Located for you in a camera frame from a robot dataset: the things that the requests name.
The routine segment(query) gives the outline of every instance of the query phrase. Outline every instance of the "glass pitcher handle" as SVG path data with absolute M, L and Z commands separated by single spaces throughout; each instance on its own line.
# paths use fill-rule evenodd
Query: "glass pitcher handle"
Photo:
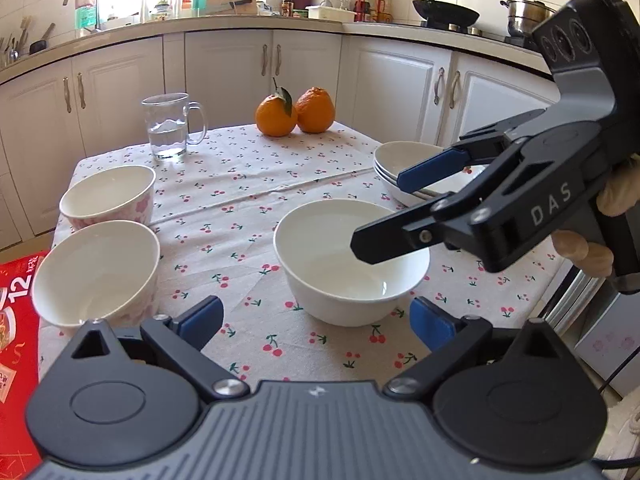
M 202 139 L 204 139 L 204 136 L 207 134 L 207 116 L 204 113 L 204 108 L 202 108 L 202 105 L 200 103 L 197 103 L 196 101 L 192 101 L 189 103 L 189 111 L 191 110 L 198 110 L 200 112 L 200 115 L 202 116 L 202 131 L 198 134 L 197 140 L 192 140 L 192 134 L 187 134 L 187 144 L 200 144 L 202 142 Z

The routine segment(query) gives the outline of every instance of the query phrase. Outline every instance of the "orange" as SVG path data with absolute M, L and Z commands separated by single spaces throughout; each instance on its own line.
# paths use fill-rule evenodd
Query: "orange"
M 270 95 L 260 103 L 255 111 L 255 124 L 258 129 L 269 137 L 283 137 L 289 135 L 296 127 L 298 114 L 291 107 L 291 115 L 285 111 L 285 102 L 277 95 Z
M 306 134 L 321 134 L 335 121 L 335 107 L 326 90 L 313 87 L 296 103 L 298 126 Z

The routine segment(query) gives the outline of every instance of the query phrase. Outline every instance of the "wok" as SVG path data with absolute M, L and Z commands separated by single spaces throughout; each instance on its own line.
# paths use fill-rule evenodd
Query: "wok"
M 455 23 L 460 27 L 470 27 L 480 17 L 473 9 L 436 0 L 414 0 L 414 7 L 425 20 Z

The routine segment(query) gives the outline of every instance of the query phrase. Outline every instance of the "table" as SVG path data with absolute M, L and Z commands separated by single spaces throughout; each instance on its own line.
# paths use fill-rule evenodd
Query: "table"
M 282 216 L 306 202 L 352 198 L 400 210 L 372 170 L 379 143 L 339 123 L 320 135 L 296 129 L 264 137 L 255 125 L 208 132 L 182 162 L 153 160 L 148 145 L 82 160 L 71 184 L 120 164 L 158 173 L 151 228 L 161 244 L 159 310 L 177 316 L 215 294 L 225 322 L 203 353 L 255 387 L 260 379 L 385 383 L 428 354 L 409 327 L 408 310 L 360 328 L 305 314 L 273 251 Z M 60 218 L 54 246 L 71 234 Z M 476 314 L 495 326 L 520 326 L 560 265 L 547 239 L 500 274 L 443 245 L 414 294 L 454 316 Z M 68 339 L 40 329 L 40 373 Z

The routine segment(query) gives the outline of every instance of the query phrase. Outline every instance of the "finger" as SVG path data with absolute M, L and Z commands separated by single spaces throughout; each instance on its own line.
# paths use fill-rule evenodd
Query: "finger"
M 640 200 L 640 164 L 625 166 L 616 171 L 599 193 L 596 204 L 607 216 L 622 215 Z
M 613 253 L 611 249 L 600 244 L 589 245 L 587 257 L 574 265 L 592 278 L 606 278 L 613 272 Z
M 560 256 L 574 263 L 585 259 L 589 253 L 587 240 L 573 231 L 554 231 L 551 233 L 551 241 Z

